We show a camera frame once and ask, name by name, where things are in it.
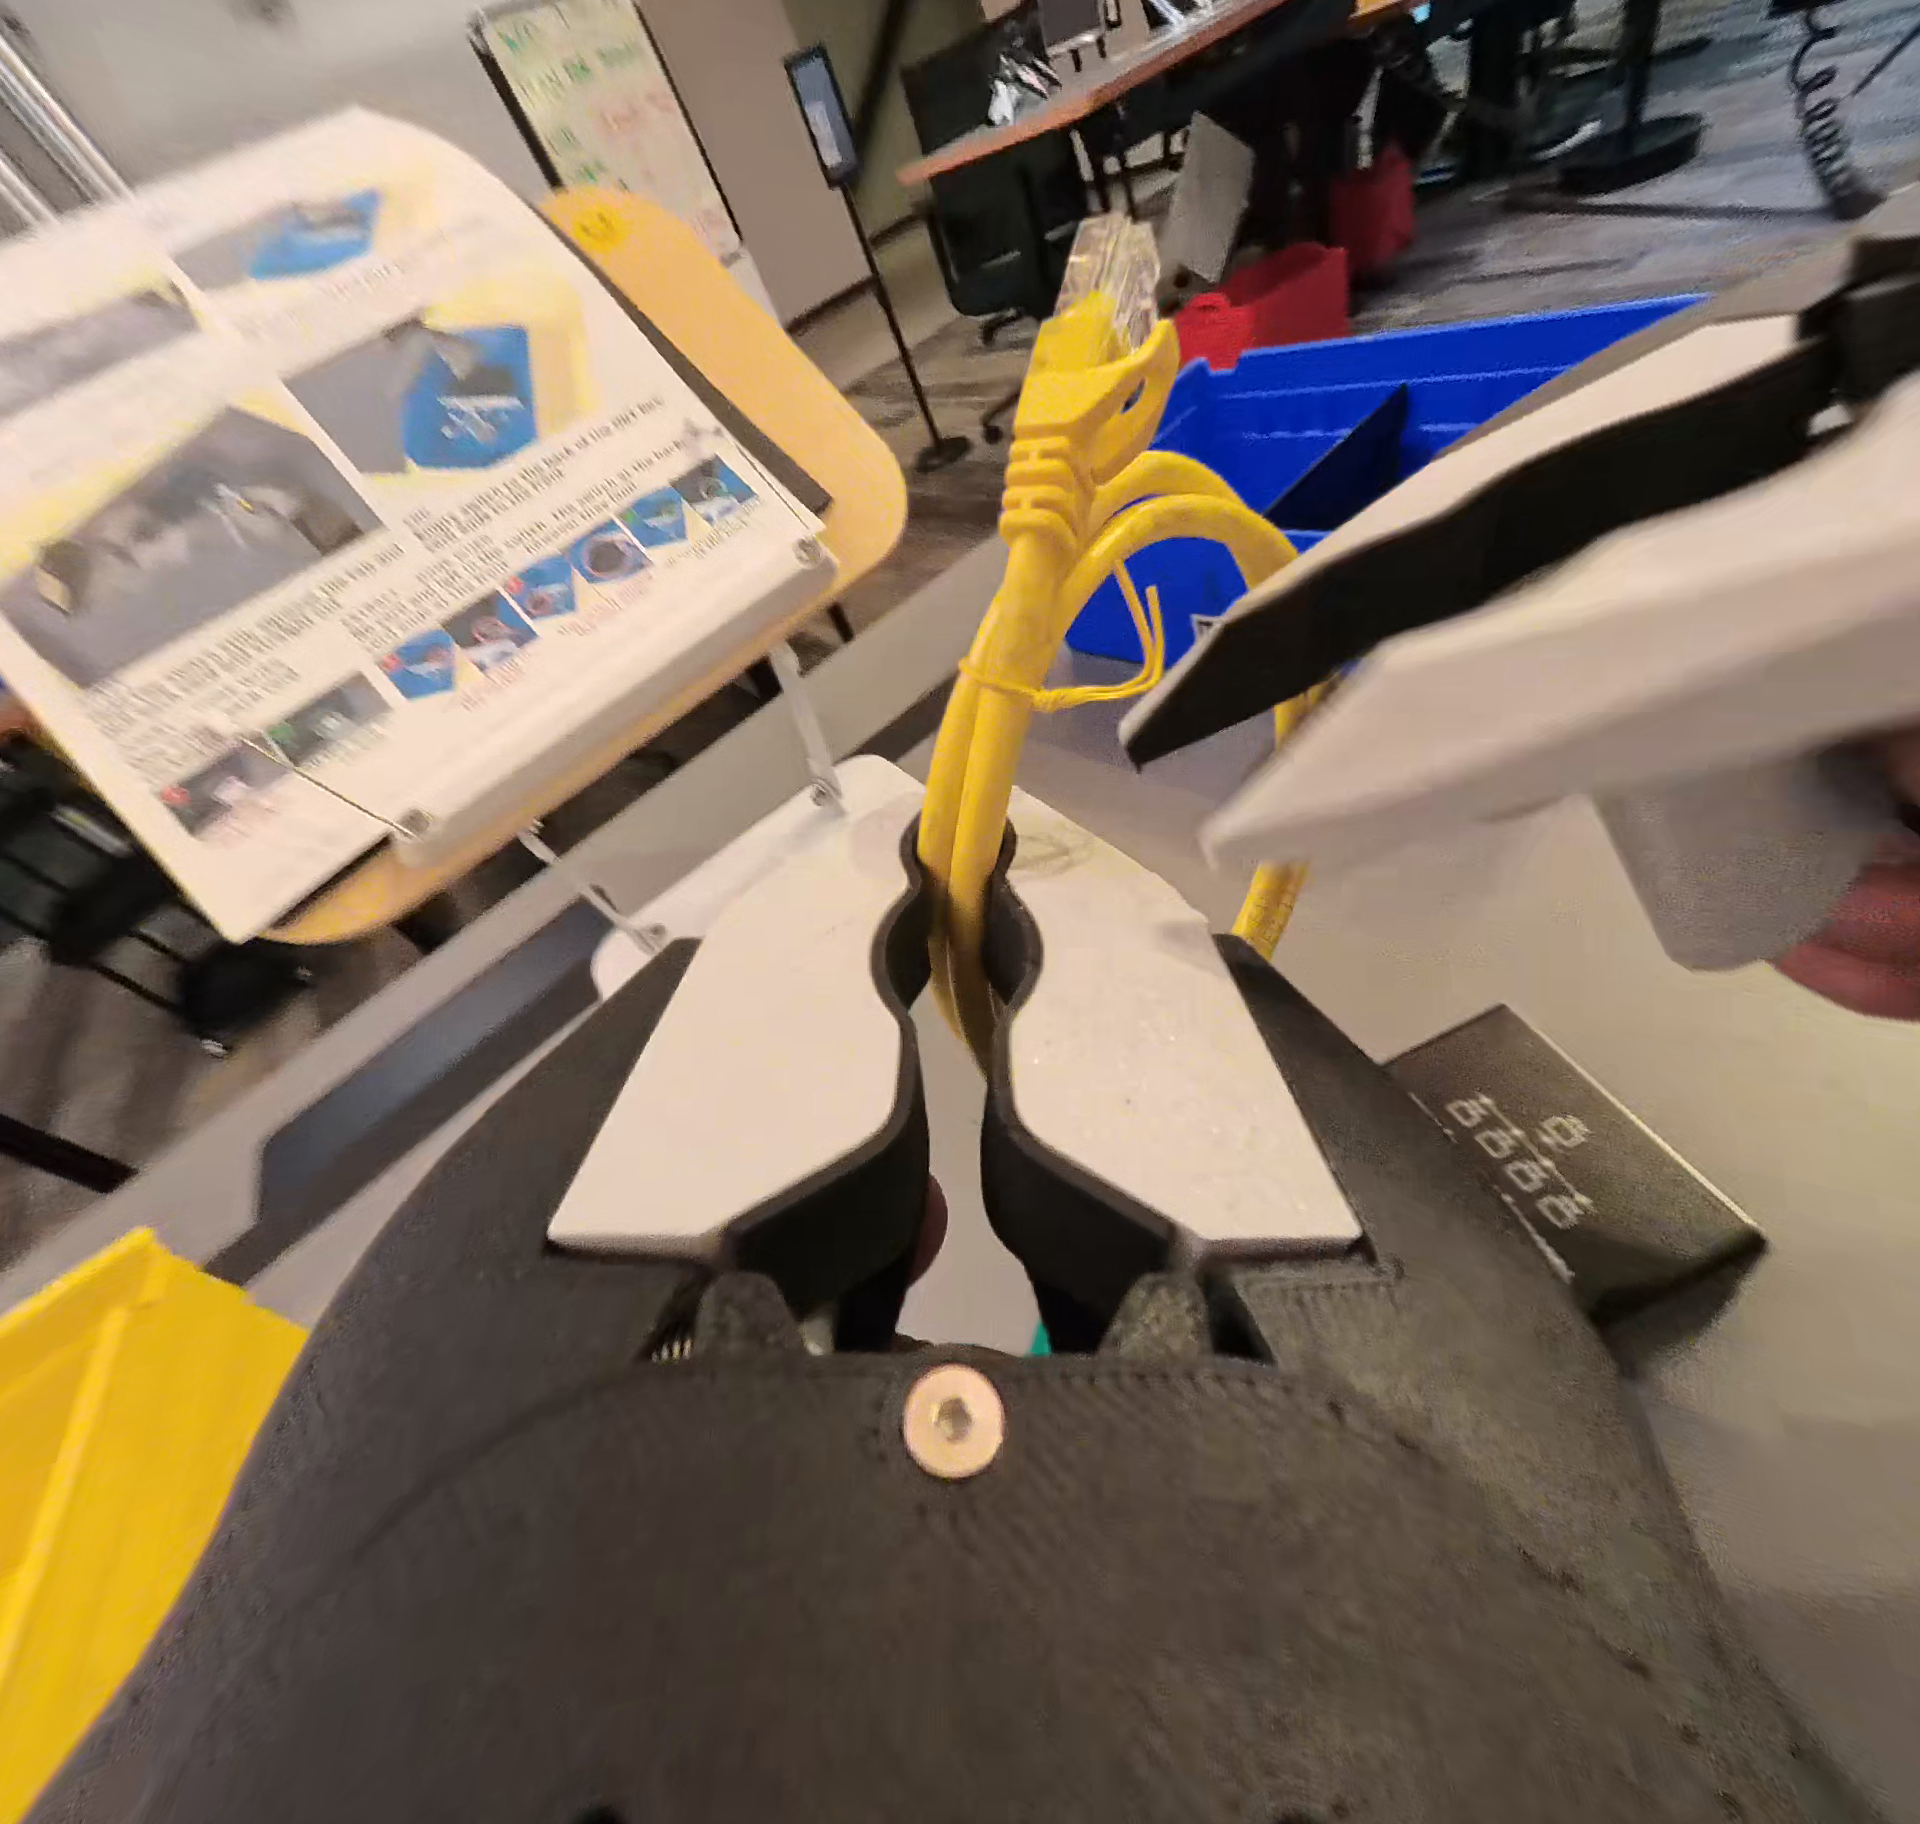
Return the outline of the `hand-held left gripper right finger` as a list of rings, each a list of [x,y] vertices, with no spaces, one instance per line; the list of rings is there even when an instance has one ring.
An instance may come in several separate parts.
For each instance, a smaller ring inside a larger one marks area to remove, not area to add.
[[[1049,1344],[1099,1344],[1136,1286],[1366,1252],[1235,976],[1172,884],[1028,792],[986,894],[987,1222]]]

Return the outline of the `large yellow plastic bin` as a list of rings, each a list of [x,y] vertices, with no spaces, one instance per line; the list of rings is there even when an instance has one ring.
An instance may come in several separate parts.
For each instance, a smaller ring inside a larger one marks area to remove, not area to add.
[[[150,1228],[3,1311],[3,1819],[159,1632],[305,1339]]]

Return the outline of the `black pole stand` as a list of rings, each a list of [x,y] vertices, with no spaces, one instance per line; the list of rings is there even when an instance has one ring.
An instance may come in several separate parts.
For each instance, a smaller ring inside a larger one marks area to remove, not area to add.
[[[1663,0],[1623,0],[1615,63],[1621,104],[1613,122],[1558,162],[1556,193],[1603,197],[1666,178],[1698,155],[1707,122],[1693,110],[1649,111]]]

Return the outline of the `printed instruction sheet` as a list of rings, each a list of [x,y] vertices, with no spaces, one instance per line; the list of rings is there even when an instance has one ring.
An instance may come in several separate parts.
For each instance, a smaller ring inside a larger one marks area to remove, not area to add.
[[[825,491],[366,108],[12,236],[1,305],[3,688],[233,943],[834,579]]]

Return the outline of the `whiteboard with handwriting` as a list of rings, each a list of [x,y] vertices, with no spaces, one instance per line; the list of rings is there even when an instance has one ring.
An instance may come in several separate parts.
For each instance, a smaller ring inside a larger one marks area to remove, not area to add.
[[[470,42],[556,188],[660,204],[722,266],[747,250],[708,150],[633,0],[510,0]]]

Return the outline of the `wood-edged desk with monitor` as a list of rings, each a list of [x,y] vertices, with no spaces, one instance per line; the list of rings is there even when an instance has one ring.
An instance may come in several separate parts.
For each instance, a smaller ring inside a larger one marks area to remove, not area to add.
[[[1127,158],[1141,142],[1183,127],[1231,82],[1333,39],[1357,39],[1410,20],[1438,0],[1217,0],[1115,57],[1068,73],[1044,100],[1001,124],[976,126],[904,164],[897,182],[937,190],[986,162],[1010,158],[1031,196],[1029,158],[1065,133],[1082,188],[1097,209],[1136,212]]]

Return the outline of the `person's right hand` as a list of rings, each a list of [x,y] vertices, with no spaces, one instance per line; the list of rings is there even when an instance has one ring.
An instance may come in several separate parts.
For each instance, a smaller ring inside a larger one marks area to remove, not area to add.
[[[1828,919],[1773,967],[1856,1016],[1918,1022],[1918,861],[1867,866]]]

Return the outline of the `red plastic bin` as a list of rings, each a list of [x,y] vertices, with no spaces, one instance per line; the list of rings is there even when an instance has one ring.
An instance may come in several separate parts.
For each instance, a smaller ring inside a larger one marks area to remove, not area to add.
[[[1179,359],[1234,367],[1248,351],[1339,340],[1350,330],[1347,254],[1284,246],[1183,301],[1172,316]]]
[[[1385,275],[1411,248],[1416,227],[1413,164],[1398,144],[1328,183],[1323,241],[1341,254],[1351,285]]]

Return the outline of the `black ethernet splitter box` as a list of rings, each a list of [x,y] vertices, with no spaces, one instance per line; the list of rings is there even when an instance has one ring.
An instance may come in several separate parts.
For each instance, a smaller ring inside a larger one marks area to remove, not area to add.
[[[1744,1208],[1508,1005],[1406,1048],[1385,1072],[1599,1332],[1699,1327],[1768,1252]]]

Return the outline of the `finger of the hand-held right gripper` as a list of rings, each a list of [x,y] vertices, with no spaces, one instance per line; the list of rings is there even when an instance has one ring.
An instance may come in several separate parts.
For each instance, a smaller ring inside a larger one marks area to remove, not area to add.
[[[1795,467],[1916,375],[1916,241],[1847,241],[1776,316],[1698,319],[1483,428],[1242,595],[1120,725],[1143,766],[1388,640],[1473,612],[1631,523]]]
[[[1346,866],[1568,797],[1895,729],[1918,707],[1918,387],[1742,491],[1381,642],[1199,829]]]

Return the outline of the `black sign stand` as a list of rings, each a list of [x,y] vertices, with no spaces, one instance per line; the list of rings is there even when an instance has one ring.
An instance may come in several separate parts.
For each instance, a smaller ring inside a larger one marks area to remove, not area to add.
[[[808,132],[822,178],[846,212],[900,371],[904,373],[914,407],[924,426],[924,444],[915,451],[914,469],[915,473],[932,473],[951,467],[968,458],[970,441],[963,436],[943,432],[936,419],[912,348],[904,335],[894,297],[882,275],[871,237],[859,217],[853,197],[853,186],[859,176],[859,155],[852,132],[852,113],[831,59],[822,43],[814,43],[786,54],[780,65],[804,129]]]

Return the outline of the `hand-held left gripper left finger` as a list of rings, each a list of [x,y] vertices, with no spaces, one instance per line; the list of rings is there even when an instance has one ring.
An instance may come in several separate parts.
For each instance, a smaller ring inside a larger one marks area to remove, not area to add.
[[[664,1003],[562,1192],[546,1242],[755,1273],[839,1350],[894,1342],[928,1208],[909,1011],[928,980],[924,787],[835,770],[636,913],[651,948],[594,954],[601,995]]]

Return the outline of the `black office chair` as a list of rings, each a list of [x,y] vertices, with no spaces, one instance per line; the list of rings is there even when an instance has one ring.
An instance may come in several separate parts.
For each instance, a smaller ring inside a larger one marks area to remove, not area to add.
[[[902,68],[924,154],[989,124],[1001,52],[1003,30],[987,23]],[[926,179],[915,209],[950,305],[991,344],[1047,316],[1090,202],[1073,138],[1054,129]]]

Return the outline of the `blue plastic storage bin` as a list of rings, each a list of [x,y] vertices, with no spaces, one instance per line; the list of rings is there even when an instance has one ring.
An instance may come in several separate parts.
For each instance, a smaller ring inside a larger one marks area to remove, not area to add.
[[[1478,426],[1692,308],[1672,294],[1462,319],[1187,363],[1153,449],[1211,469],[1308,551]]]

